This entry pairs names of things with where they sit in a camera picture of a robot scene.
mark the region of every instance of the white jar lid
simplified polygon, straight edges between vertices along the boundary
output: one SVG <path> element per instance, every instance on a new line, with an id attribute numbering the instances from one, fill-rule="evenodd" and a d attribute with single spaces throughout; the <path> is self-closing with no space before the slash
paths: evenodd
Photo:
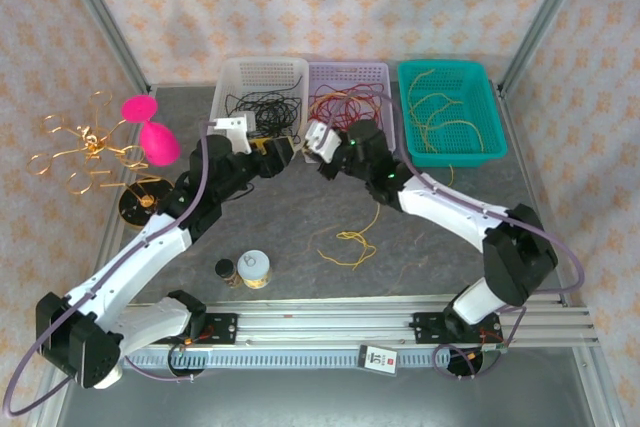
<path id="1" fill-rule="evenodd" d="M 269 272 L 269 257 L 261 250 L 249 250 L 238 259 L 238 274 L 246 280 L 261 280 Z"/>

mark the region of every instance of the teal basket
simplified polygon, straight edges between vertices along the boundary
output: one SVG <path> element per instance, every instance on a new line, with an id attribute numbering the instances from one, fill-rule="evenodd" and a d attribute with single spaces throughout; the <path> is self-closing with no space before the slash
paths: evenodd
<path id="1" fill-rule="evenodd" d="M 412 83 L 420 74 L 423 75 Z M 507 153 L 500 115 L 484 67 L 463 60 L 414 60 L 398 65 L 398 82 L 407 147 L 417 167 L 478 167 Z M 449 101 L 459 104 L 443 109 Z M 410 113 L 414 106 L 414 115 Z M 429 130 L 416 125 L 427 124 Z"/>

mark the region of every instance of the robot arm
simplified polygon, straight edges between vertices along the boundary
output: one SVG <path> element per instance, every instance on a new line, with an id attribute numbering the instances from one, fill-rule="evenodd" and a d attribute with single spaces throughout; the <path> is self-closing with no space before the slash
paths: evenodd
<path id="1" fill-rule="evenodd" d="M 305 136 L 305 151 L 320 161 L 319 172 L 325 178 L 331 180 L 339 172 L 359 178 L 379 203 L 430 220 L 483 254 L 485 276 L 445 310 L 446 328 L 454 339 L 505 305 L 523 305 L 557 265 L 548 241 L 486 215 L 494 212 L 542 228 L 531 208 L 486 204 L 422 174 L 434 186 L 427 189 L 404 163 L 393 159 L 384 133 L 372 120 L 355 122 L 346 133 L 329 131 L 323 142 L 326 130 L 325 124 L 314 121 Z M 480 213 L 452 197 L 478 207 Z"/>
<path id="2" fill-rule="evenodd" d="M 240 143 L 236 152 L 232 144 L 224 136 L 207 137 L 208 176 L 204 195 L 179 225 L 147 241 L 151 234 L 181 218 L 196 197 L 203 172 L 200 143 L 191 153 L 189 171 L 179 177 L 174 190 L 159 204 L 157 213 L 127 247 L 65 297 L 49 293 L 38 303 L 36 333 L 39 337 L 62 313 L 88 293 L 95 292 L 40 349 L 47 360 L 83 387 L 105 385 L 118 360 L 144 345 L 182 333 L 189 337 L 201 333 L 206 307 L 182 291 L 172 292 L 157 304 L 136 309 L 135 313 L 123 311 L 165 265 L 220 218 L 226 199 L 239 190 L 246 190 L 247 183 L 254 177 L 279 174 L 294 154 L 288 138 L 255 141 L 249 149 L 248 143 Z M 104 281 L 106 273 L 140 242 L 144 247 L 136 250 Z"/>

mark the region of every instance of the white basket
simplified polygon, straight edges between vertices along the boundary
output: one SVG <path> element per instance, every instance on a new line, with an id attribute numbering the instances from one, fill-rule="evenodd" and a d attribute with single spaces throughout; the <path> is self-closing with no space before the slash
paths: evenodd
<path id="1" fill-rule="evenodd" d="M 292 135 L 299 135 L 302 140 L 309 108 L 309 63 L 296 57 L 236 57 L 225 60 L 216 84 L 209 120 L 227 117 L 225 102 L 229 94 L 242 98 L 256 93 L 254 100 L 257 100 L 263 97 L 262 92 L 288 89 L 294 85 L 295 88 L 287 93 L 300 98 L 301 107 L 291 130 Z M 237 99 L 230 97 L 227 107 L 232 110 L 236 104 Z"/>
<path id="2" fill-rule="evenodd" d="M 352 89 L 358 84 L 382 84 L 383 92 L 391 96 L 389 67 L 384 62 L 310 62 L 309 95 L 318 87 L 329 85 L 336 90 Z M 396 148 L 396 136 L 393 126 L 393 106 L 383 100 L 380 108 L 382 130 L 387 138 L 390 151 Z"/>

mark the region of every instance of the gray floor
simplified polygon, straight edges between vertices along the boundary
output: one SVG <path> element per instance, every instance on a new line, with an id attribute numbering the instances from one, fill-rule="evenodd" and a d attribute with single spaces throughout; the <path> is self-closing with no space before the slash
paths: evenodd
<path id="1" fill-rule="evenodd" d="M 589 427 L 578 379 L 571 349 L 513 349 L 472 382 L 431 369 L 234 370 L 175 385 L 126 370 L 107 390 L 72 384 L 58 426 Z"/>
<path id="2" fill-rule="evenodd" d="M 154 120 L 165 123 L 182 146 L 181 159 L 156 170 L 175 180 L 188 169 L 197 141 L 197 121 L 208 119 L 213 88 L 162 88 Z M 453 294 L 483 275 L 482 257 L 455 235 L 417 217 L 382 207 L 367 232 L 378 249 L 356 271 L 334 265 L 317 250 L 353 262 L 362 247 L 335 238 L 342 230 L 358 231 L 374 217 L 376 204 L 362 182 L 339 175 L 332 182 L 316 165 L 297 157 L 274 179 L 257 179 L 255 191 L 223 206 L 222 218 L 187 252 L 176 258 L 139 294 L 138 302 L 156 302 L 182 288 L 203 302 L 221 300 L 317 299 L 378 295 Z M 449 169 L 428 170 L 448 183 Z M 503 159 L 476 169 L 456 169 L 454 188 L 507 207 L 530 203 L 513 149 Z M 128 232 L 125 240 L 135 233 Z M 250 249 L 263 250 L 273 267 L 262 290 L 229 289 L 213 268 L 221 258 L 236 261 Z"/>

